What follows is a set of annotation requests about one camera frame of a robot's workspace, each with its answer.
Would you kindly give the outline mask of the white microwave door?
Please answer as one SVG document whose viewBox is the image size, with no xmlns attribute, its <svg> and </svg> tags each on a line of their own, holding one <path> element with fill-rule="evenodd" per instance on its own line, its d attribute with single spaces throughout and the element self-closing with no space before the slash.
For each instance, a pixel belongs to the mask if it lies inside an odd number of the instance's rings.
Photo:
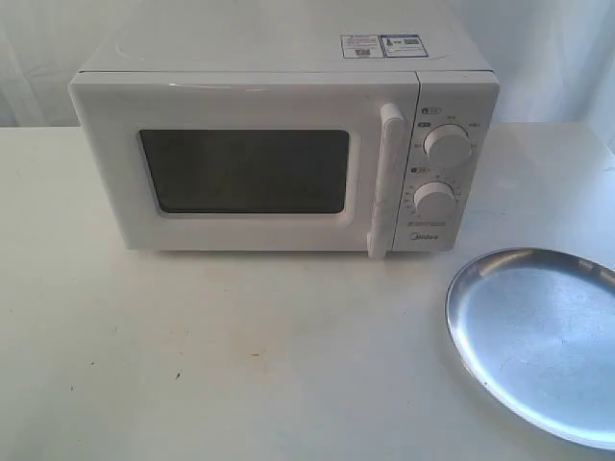
<svg viewBox="0 0 615 461">
<path fill-rule="evenodd" d="M 69 93 L 129 249 L 393 249 L 414 73 L 83 72 Z"/>
</svg>

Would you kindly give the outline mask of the lower white microwave knob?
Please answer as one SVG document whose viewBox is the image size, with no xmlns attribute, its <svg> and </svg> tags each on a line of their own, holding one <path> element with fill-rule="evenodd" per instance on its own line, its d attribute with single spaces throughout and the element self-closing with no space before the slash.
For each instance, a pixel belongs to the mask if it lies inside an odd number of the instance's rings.
<svg viewBox="0 0 615 461">
<path fill-rule="evenodd" d="M 443 182 L 421 185 L 414 193 L 413 202 L 417 215 L 424 220 L 446 221 L 456 208 L 453 190 Z"/>
</svg>

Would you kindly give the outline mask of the white microwave knob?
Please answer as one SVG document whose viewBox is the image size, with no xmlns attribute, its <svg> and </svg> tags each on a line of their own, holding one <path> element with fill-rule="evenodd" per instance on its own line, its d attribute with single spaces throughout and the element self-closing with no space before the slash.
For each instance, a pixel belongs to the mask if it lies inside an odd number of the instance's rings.
<svg viewBox="0 0 615 461">
<path fill-rule="evenodd" d="M 434 128 L 424 141 L 424 150 L 433 165 L 443 168 L 456 166 L 472 155 L 468 134 L 455 124 Z"/>
<path fill-rule="evenodd" d="M 453 190 L 443 182 L 421 185 L 414 193 L 413 202 L 417 215 L 424 220 L 446 221 L 456 208 Z"/>
</svg>

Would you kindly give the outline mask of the white microwave oven body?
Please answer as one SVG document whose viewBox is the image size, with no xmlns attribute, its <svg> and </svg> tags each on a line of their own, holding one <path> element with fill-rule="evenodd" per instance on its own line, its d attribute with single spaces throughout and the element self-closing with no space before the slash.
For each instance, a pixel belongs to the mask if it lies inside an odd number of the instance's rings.
<svg viewBox="0 0 615 461">
<path fill-rule="evenodd" d="M 344 59 L 342 35 L 417 34 L 429 56 L 415 59 Z M 499 84 L 473 43 L 437 13 L 396 12 L 347 17 L 295 12 L 275 18 L 253 7 L 211 6 L 200 12 L 152 9 L 103 44 L 83 72 L 181 74 L 367 74 L 411 72 L 420 95 L 408 147 L 393 252 L 447 251 L 455 243 Z M 446 124 L 469 136 L 472 155 L 448 168 L 433 165 L 424 141 Z M 456 208 L 446 221 L 421 219 L 413 196 L 428 182 L 453 190 Z"/>
</svg>

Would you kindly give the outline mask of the upper white microwave knob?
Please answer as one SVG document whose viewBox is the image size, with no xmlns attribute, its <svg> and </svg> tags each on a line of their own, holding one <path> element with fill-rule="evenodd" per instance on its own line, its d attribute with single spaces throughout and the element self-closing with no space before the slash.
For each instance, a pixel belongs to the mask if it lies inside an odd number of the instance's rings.
<svg viewBox="0 0 615 461">
<path fill-rule="evenodd" d="M 424 141 L 424 150 L 433 165 L 443 168 L 456 166 L 472 155 L 468 134 L 455 124 L 434 128 Z"/>
</svg>

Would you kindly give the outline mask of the white and blue label sticker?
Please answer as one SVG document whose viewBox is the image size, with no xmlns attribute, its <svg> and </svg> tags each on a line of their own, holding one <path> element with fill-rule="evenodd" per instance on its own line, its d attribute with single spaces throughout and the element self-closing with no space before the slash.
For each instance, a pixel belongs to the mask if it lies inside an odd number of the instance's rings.
<svg viewBox="0 0 615 461">
<path fill-rule="evenodd" d="M 342 35 L 344 59 L 415 59 L 429 56 L 417 34 Z"/>
</svg>

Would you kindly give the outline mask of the round silver metal tray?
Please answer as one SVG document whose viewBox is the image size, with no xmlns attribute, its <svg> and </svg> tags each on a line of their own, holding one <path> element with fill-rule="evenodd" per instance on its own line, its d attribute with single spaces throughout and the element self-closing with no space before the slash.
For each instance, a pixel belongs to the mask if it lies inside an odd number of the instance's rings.
<svg viewBox="0 0 615 461">
<path fill-rule="evenodd" d="M 512 248 L 465 264 L 445 301 L 474 380 L 560 439 L 614 450 L 614 272 L 592 260 Z"/>
</svg>

